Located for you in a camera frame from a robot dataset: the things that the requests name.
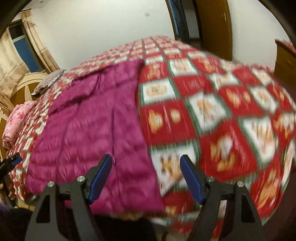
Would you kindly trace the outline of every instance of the beige floral curtain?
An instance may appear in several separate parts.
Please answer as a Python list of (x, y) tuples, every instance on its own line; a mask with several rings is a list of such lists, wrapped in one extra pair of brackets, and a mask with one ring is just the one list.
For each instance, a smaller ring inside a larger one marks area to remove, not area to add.
[(29, 72), (7, 29), (0, 39), (0, 107), (4, 113), (14, 108), (9, 99), (21, 78)]
[(39, 35), (36, 32), (35, 24), (32, 22), (31, 10), (25, 10), (21, 14), (22, 22), (24, 24), (27, 35), (35, 49), (37, 55), (41, 59), (43, 65), (49, 72), (53, 72), (59, 69), (59, 66), (53, 59), (52, 55), (48, 51), (47, 47), (44, 45)]

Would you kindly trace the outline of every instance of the metal screw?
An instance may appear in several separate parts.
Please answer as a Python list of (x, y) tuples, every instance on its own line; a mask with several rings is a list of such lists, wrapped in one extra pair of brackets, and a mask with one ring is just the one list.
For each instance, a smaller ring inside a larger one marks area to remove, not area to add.
[(54, 181), (50, 181), (50, 182), (47, 184), (47, 186), (50, 187), (50, 188), (52, 188), (54, 185), (55, 185), (55, 182), (54, 182)]
[(243, 183), (242, 181), (238, 181), (238, 182), (237, 182), (237, 185), (238, 185), (240, 188), (242, 188), (242, 187), (244, 186), (244, 183)]
[(208, 180), (208, 182), (212, 183), (215, 181), (215, 178), (213, 176), (211, 176), (211, 177), (208, 177), (207, 180)]
[(77, 181), (79, 181), (80, 183), (83, 182), (85, 180), (85, 176), (79, 176), (77, 178)]

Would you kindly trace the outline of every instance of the window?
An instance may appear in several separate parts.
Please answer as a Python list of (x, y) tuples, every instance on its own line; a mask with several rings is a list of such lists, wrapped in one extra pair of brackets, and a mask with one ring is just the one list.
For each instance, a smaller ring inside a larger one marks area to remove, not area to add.
[(44, 66), (38, 58), (31, 42), (28, 39), (22, 21), (15, 21), (9, 26), (12, 41), (20, 57), (28, 66), (30, 72), (42, 72)]

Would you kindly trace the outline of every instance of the wooden cabinet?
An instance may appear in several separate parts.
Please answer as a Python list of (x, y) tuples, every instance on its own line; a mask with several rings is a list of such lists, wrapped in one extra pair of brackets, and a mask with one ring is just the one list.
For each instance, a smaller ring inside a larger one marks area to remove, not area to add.
[(276, 40), (277, 56), (274, 75), (290, 86), (296, 87), (296, 53)]
[(232, 28), (227, 0), (195, 0), (200, 20), (202, 46), (232, 60)]

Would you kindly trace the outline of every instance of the pink floral blanket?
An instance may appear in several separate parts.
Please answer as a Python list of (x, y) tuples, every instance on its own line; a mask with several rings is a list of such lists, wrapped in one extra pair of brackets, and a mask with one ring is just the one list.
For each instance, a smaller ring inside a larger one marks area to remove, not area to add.
[(2, 135), (2, 145), (4, 148), (11, 149), (24, 126), (27, 114), (36, 103), (36, 101), (27, 101), (24, 104), (18, 104), (10, 113)]

